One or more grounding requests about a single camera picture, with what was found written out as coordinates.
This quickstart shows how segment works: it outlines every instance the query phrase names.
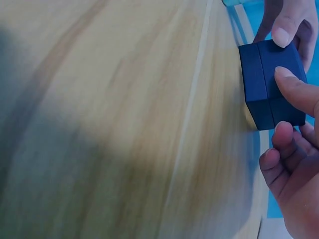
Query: dark blue box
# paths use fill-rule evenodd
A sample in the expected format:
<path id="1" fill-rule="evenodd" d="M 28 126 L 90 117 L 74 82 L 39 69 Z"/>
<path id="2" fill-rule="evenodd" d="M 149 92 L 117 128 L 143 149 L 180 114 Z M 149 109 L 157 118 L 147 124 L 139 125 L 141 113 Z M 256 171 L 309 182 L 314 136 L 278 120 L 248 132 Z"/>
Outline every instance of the dark blue box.
<path id="1" fill-rule="evenodd" d="M 276 84 L 277 66 L 288 68 L 307 82 L 303 64 L 294 44 L 286 48 L 272 40 L 239 47 L 245 102 L 258 130 L 274 129 L 280 121 L 293 126 L 304 125 L 306 114 L 294 108 L 283 97 Z"/>

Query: light wood surface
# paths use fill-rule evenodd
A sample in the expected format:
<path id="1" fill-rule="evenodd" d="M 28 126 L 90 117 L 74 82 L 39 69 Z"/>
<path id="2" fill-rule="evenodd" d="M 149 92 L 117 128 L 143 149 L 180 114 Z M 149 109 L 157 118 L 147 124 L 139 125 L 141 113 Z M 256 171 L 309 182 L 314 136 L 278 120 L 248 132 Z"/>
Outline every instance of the light wood surface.
<path id="1" fill-rule="evenodd" d="M 257 237 L 268 135 L 220 0 L 0 5 L 0 238 Z"/>

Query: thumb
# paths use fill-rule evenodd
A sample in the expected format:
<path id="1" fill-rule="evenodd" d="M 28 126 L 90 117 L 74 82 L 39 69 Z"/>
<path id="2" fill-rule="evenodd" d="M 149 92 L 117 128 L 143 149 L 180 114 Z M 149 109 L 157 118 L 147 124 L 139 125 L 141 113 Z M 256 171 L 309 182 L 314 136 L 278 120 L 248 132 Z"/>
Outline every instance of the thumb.
<path id="1" fill-rule="evenodd" d="M 319 142 L 319 87 L 306 84 L 280 66 L 276 67 L 275 79 L 280 92 L 292 106 L 316 119 L 315 134 Z"/>
<path id="2" fill-rule="evenodd" d="M 303 4 L 299 0 L 285 0 L 272 28 L 272 39 L 280 47 L 288 46 L 304 20 Z"/>

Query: wooden table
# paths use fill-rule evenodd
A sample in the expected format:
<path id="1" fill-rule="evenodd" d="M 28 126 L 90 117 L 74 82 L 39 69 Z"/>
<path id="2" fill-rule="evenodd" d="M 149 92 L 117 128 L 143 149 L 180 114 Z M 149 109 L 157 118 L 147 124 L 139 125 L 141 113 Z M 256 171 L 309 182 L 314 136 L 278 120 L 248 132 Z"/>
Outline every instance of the wooden table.
<path id="1" fill-rule="evenodd" d="M 0 5 L 0 238 L 257 237 L 268 136 L 220 0 Z"/>

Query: skin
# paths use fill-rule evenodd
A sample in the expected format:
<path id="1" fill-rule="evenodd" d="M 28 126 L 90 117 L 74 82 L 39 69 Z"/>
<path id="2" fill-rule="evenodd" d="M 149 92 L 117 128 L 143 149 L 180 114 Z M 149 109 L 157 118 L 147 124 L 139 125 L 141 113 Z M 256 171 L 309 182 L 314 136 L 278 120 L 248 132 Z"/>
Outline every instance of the skin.
<path id="1" fill-rule="evenodd" d="M 295 239 L 319 238 L 319 87 L 305 84 L 288 69 L 277 67 L 276 83 L 297 109 L 315 118 L 296 131 L 280 122 L 272 143 L 260 157 L 260 169 Z"/>
<path id="2" fill-rule="evenodd" d="M 254 39 L 262 41 L 271 32 L 273 41 L 285 48 L 296 45 L 307 72 L 318 36 L 315 0 L 265 0 L 264 17 Z"/>

